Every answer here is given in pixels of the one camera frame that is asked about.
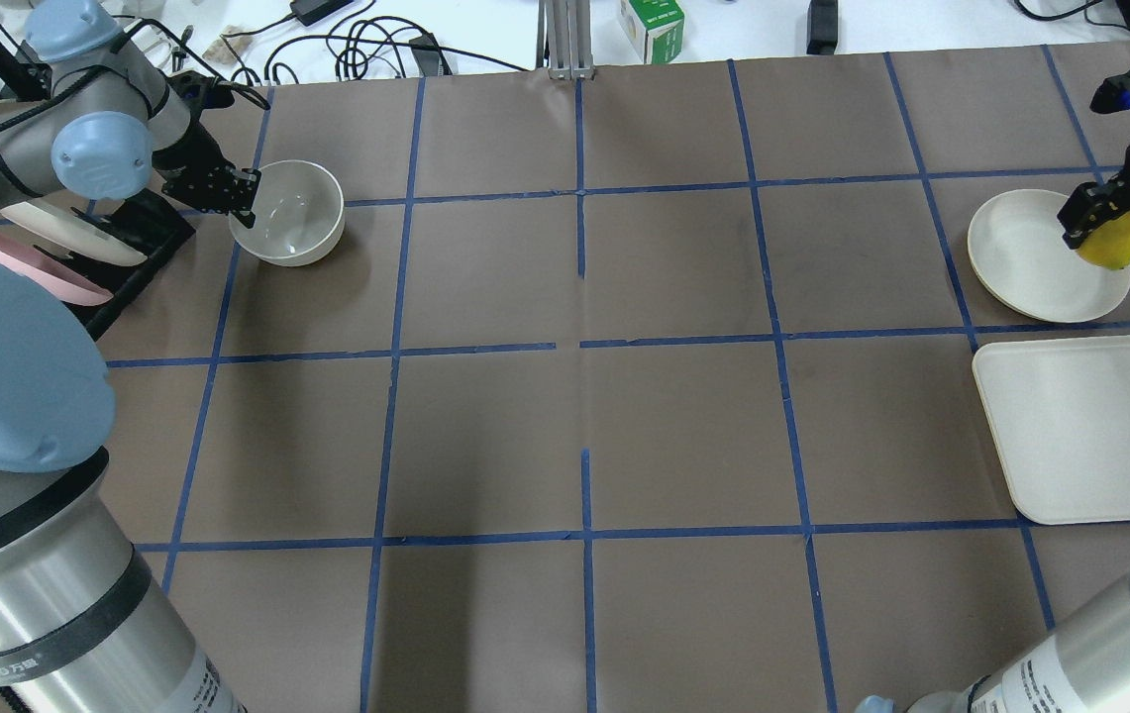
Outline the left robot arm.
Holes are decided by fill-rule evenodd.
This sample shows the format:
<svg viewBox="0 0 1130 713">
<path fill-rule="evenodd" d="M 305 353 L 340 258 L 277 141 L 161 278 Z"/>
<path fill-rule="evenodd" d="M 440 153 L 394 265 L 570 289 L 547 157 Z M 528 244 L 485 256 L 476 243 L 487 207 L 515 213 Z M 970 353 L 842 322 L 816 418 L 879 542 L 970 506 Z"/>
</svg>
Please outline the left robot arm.
<svg viewBox="0 0 1130 713">
<path fill-rule="evenodd" d="M 44 1 L 26 40 L 51 68 L 40 107 L 0 118 L 0 209 L 67 189 L 127 200 L 153 174 L 251 227 L 237 168 L 97 1 Z M 240 712 L 99 495 L 116 398 L 88 331 L 0 266 L 0 696 L 17 712 Z"/>
</svg>

